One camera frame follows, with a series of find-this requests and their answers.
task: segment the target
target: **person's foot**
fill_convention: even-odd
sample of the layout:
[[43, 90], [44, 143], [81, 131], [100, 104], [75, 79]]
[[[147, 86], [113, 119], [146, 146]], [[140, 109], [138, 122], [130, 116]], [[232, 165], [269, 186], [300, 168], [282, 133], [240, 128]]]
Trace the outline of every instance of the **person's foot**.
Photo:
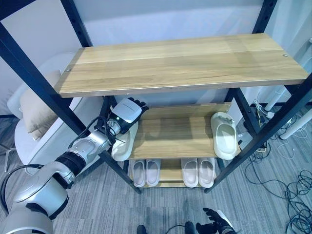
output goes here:
[[138, 225], [136, 229], [136, 234], [147, 234], [144, 225]]
[[192, 222], [185, 223], [185, 234], [196, 234], [195, 226]]

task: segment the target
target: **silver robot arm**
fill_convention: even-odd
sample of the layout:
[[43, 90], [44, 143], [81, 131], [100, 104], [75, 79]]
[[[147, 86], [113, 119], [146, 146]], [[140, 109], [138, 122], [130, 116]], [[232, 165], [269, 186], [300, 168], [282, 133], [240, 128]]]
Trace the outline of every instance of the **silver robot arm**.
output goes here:
[[43, 166], [13, 198], [12, 209], [0, 227], [2, 234], [53, 234], [52, 220], [68, 202], [66, 189], [94, 158], [108, 151], [115, 136], [126, 133], [148, 110], [144, 102], [123, 99], [111, 112], [108, 129], [96, 129], [76, 140], [64, 154]]

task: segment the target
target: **pillow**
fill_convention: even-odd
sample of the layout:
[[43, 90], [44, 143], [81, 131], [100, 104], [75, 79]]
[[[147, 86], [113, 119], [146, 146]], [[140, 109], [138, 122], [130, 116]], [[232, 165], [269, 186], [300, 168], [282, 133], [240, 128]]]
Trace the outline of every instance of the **pillow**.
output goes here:
[[[60, 71], [50, 72], [44, 77], [54, 87], [60, 78]], [[27, 132], [36, 131], [33, 138], [41, 138], [58, 116], [30, 88], [23, 93], [19, 102]]]

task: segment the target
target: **chair leg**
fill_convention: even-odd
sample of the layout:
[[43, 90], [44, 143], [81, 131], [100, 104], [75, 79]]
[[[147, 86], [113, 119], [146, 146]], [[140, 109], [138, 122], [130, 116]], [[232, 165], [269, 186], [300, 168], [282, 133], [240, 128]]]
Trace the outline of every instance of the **chair leg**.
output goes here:
[[11, 150], [6, 151], [5, 153], [5, 163], [4, 163], [4, 172], [6, 173], [8, 170], [8, 160], [9, 160], [9, 154]]

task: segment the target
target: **shoe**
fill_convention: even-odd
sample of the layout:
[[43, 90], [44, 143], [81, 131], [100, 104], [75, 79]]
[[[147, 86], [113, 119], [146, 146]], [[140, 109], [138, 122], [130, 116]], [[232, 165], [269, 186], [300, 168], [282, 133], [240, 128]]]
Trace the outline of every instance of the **shoe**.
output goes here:
[[201, 187], [210, 188], [215, 180], [215, 158], [201, 157], [198, 158], [198, 177]]
[[139, 188], [143, 187], [146, 182], [145, 175], [145, 160], [136, 160], [132, 166], [133, 184]]
[[185, 234], [196, 234], [195, 226], [192, 222], [186, 222], [184, 225]]
[[147, 234], [145, 227], [143, 225], [139, 225], [136, 229], [136, 234]]
[[181, 167], [184, 184], [190, 188], [196, 187], [198, 184], [197, 158], [182, 158]]
[[146, 160], [146, 183], [156, 186], [159, 183], [160, 159]]
[[136, 122], [125, 134], [117, 135], [116, 142], [112, 148], [112, 157], [115, 161], [121, 162], [130, 157], [137, 129], [138, 122]]
[[230, 115], [224, 112], [213, 114], [210, 119], [214, 137], [214, 152], [225, 160], [235, 157], [237, 151], [235, 122]]

